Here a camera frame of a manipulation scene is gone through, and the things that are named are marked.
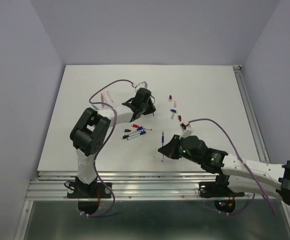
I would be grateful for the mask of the blue gel pen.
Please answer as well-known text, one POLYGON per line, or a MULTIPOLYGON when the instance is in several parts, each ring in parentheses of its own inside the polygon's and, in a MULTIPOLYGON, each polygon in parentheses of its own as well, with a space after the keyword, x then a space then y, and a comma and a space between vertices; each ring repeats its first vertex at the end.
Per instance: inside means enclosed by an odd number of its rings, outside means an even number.
MULTIPOLYGON (((162 146, 161 147, 163 147, 164 146, 164 131, 162 131, 161 143, 162 143, 162 146)), ((163 163, 163 161, 164 161, 164 155, 162 154, 162 156, 161 156, 161 162, 163 163)))

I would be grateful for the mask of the pink highlighter pen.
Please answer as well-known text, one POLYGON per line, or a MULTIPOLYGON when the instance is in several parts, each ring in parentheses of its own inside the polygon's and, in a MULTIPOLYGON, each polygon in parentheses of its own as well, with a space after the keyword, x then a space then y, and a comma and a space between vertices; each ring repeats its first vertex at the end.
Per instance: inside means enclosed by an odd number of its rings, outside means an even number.
POLYGON ((104 96, 103 96, 103 93, 101 93, 101 105, 102 105, 102 108, 105 108, 105 105, 104 105, 104 96))

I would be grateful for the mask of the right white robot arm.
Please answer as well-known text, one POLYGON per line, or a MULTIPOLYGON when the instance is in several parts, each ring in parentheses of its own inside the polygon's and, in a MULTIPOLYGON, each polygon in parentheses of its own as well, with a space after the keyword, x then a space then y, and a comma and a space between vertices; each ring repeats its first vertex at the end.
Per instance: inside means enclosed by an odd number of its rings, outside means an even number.
POLYGON ((193 135, 185 138, 174 135, 158 152, 173 160, 187 159, 216 175, 214 181, 199 187, 202 198, 243 197, 251 193, 281 199, 290 206, 290 160, 286 164, 240 160, 225 151, 207 147, 193 135))

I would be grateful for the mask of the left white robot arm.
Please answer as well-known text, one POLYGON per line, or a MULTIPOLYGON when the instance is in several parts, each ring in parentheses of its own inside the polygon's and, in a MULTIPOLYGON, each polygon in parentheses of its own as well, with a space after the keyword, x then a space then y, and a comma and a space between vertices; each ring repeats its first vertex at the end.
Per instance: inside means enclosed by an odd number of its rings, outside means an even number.
POLYGON ((117 107, 94 110, 87 108, 70 133, 70 140, 76 149, 78 170, 74 181, 64 185, 69 199, 95 198, 99 191, 95 161, 106 143, 106 137, 112 135, 116 125, 131 123, 142 115, 155 112, 152 93, 144 87, 137 89, 135 97, 117 107))

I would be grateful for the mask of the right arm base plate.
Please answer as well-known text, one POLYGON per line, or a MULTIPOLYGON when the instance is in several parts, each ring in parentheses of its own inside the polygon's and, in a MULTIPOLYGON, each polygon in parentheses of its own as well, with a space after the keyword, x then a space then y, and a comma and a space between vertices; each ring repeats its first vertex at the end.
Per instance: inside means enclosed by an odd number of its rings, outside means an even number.
POLYGON ((228 185, 219 184, 216 182, 205 182, 198 190, 198 194, 202 198, 229 198, 229 197, 244 197, 244 192, 234 192, 229 189, 228 185))

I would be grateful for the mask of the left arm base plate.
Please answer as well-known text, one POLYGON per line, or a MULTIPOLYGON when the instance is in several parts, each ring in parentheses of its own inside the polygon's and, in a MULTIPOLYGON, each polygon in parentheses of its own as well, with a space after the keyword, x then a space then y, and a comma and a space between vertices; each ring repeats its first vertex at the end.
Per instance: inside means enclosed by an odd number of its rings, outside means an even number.
POLYGON ((76 182, 66 181, 64 186, 67 189, 68 199, 110 199, 112 197, 109 189, 100 182, 93 182, 88 187, 76 187, 76 182))

